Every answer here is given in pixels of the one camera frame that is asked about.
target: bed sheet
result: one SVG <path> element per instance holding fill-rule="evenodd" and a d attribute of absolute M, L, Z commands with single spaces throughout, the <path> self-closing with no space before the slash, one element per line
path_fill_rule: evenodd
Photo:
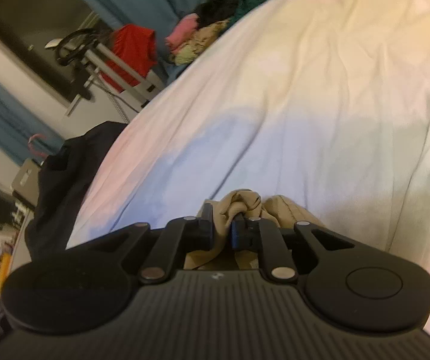
<path fill-rule="evenodd" d="M 68 246 L 238 188 L 286 195 L 430 272 L 430 0 L 248 14 L 121 134 Z"/>

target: pile of clothes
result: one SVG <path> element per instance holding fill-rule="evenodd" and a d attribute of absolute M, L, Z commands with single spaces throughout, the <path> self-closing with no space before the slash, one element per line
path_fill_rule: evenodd
<path fill-rule="evenodd" d="M 267 0 L 207 0 L 185 16 L 166 37 L 172 62 L 193 62 L 238 20 Z"/>

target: black fabric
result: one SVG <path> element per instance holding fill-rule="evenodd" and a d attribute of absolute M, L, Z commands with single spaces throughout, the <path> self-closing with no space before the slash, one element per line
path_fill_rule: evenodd
<path fill-rule="evenodd" d="M 207 0 L 198 5 L 194 10 L 198 15 L 198 27 L 207 27 L 216 21 L 232 17 L 237 5 L 238 0 Z"/>
<path fill-rule="evenodd" d="M 25 230 L 32 260 L 65 250 L 83 198 L 101 162 L 126 124 L 105 122 L 66 140 L 41 167 L 34 219 Z"/>

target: beige cloth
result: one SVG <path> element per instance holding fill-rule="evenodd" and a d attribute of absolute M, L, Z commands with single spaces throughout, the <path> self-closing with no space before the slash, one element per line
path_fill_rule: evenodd
<path fill-rule="evenodd" d="M 272 196 L 262 202 L 257 192 L 236 190 L 230 192 L 219 202 L 214 200 L 206 200 L 205 202 L 213 205 L 213 222 L 216 228 L 214 247 L 210 251 L 197 250 L 187 254 L 184 269 L 224 269 L 226 262 L 219 261 L 217 263 L 215 258 L 224 249 L 232 219 L 240 212 L 247 218 L 269 219 L 278 227 L 290 228 L 297 221 L 309 221 L 323 226 L 310 212 L 282 195 Z M 258 267 L 256 253 L 250 251 L 237 252 L 235 253 L 235 259 L 240 269 Z"/>

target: pink cloth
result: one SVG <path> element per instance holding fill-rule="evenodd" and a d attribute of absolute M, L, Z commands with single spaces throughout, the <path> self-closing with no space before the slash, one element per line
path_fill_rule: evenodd
<path fill-rule="evenodd" d="M 170 51 L 175 50 L 183 42 L 190 39 L 198 28 L 197 19 L 198 15 L 196 13 L 192 13 L 180 20 L 172 33 L 165 38 L 165 44 L 169 47 Z"/>

